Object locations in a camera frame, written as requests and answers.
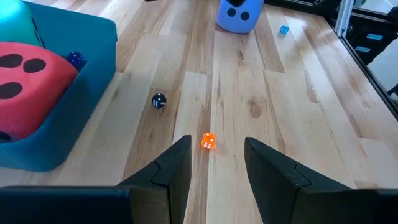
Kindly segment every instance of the wood grain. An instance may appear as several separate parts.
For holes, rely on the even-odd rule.
[[[0,168],[0,186],[115,185],[190,134],[185,223],[262,223],[246,136],[352,188],[398,188],[398,123],[324,18],[264,5],[238,35],[216,25],[217,0],[33,2],[114,20],[121,73],[64,164]],[[206,131],[214,150],[200,147]]]

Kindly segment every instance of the orange die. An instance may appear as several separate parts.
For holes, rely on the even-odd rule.
[[[207,149],[213,149],[216,146],[216,135],[213,133],[204,133],[201,139],[201,146]]]

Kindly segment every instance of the small blue die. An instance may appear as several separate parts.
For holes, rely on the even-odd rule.
[[[68,55],[68,61],[74,67],[78,68],[83,63],[83,56],[79,52],[70,52]]]
[[[288,33],[288,31],[289,31],[289,26],[288,25],[283,25],[283,26],[281,26],[280,27],[280,33],[281,34],[287,34]]]

